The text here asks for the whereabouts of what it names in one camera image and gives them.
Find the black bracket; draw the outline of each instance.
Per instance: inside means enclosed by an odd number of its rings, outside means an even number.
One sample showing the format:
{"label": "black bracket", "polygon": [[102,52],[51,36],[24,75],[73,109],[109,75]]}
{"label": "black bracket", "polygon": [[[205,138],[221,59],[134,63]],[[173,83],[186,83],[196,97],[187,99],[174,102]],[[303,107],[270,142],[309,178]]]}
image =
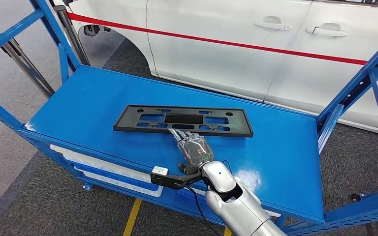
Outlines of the black bracket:
{"label": "black bracket", "polygon": [[168,133],[168,128],[200,135],[253,137],[242,109],[128,105],[114,124],[116,131]]}

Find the blue crossbar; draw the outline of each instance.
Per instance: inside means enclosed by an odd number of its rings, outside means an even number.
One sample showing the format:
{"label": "blue crossbar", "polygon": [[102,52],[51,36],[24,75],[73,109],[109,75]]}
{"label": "blue crossbar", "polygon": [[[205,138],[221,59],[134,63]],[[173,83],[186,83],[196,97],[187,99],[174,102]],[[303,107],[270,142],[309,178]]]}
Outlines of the blue crossbar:
{"label": "blue crossbar", "polygon": [[44,13],[41,10],[35,10],[26,18],[0,34],[0,47],[43,16]]}

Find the car door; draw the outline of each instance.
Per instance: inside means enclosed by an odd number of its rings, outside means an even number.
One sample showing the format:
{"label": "car door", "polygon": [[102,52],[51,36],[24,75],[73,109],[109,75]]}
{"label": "car door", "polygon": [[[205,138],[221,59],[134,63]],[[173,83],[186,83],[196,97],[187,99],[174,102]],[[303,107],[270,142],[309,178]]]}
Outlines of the car door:
{"label": "car door", "polygon": [[[362,67],[353,59],[368,60],[378,50],[378,5],[314,1],[290,50],[343,58],[339,62],[289,55],[270,86],[267,103],[319,113]],[[378,131],[378,109],[372,90],[341,119]]]}
{"label": "car door", "polygon": [[305,19],[305,0],[148,0],[157,74],[262,100]]}

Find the silver robotic arm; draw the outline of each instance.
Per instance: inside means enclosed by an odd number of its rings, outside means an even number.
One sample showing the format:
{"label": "silver robotic arm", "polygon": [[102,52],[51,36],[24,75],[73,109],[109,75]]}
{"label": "silver robotic arm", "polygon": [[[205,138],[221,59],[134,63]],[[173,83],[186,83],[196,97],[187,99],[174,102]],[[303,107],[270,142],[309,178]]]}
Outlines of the silver robotic arm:
{"label": "silver robotic arm", "polygon": [[205,193],[206,203],[235,235],[286,235],[273,223],[255,194],[222,162],[207,162],[200,170],[209,188]]}
{"label": "silver robotic arm", "polygon": [[186,164],[178,165],[179,170],[186,175],[169,176],[153,171],[150,174],[152,183],[181,189],[203,180],[208,187],[205,193],[207,205],[236,236],[286,235],[270,220],[255,194],[238,177],[234,177],[222,162],[214,161],[211,148],[203,136],[188,131],[169,130],[186,160]]}

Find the blue metal rack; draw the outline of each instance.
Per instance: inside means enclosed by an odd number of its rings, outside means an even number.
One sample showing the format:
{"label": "blue metal rack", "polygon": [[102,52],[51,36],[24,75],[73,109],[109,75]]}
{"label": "blue metal rack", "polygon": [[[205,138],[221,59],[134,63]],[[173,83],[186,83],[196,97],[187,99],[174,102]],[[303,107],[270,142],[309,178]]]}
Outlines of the blue metal rack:
{"label": "blue metal rack", "polygon": [[[28,123],[22,124],[2,106],[0,120],[83,181],[85,189],[96,184],[200,217],[195,203],[188,201],[182,192],[164,188],[159,196],[151,196],[90,177],[85,172],[145,186],[130,176],[101,171],[65,158],[50,145],[142,174],[149,173],[153,166],[166,167],[170,173],[178,174],[176,164],[182,157],[171,135],[112,130],[122,109],[128,104],[236,107],[245,110],[255,131],[254,137],[211,136],[207,141],[217,160],[231,163],[233,172],[262,200],[265,209],[281,214],[276,221],[278,226],[282,227],[288,216],[300,220],[283,228],[288,235],[311,235],[378,221],[378,192],[357,203],[323,212],[318,156],[338,118],[368,89],[373,89],[378,104],[378,52],[320,115],[312,116],[83,65],[45,0],[31,0],[31,3],[35,11],[0,34],[0,47],[41,20],[58,47],[63,85]],[[284,183],[291,179],[297,184],[286,186]],[[205,190],[202,183],[194,187]],[[223,224],[206,205],[201,207],[208,220]]]}

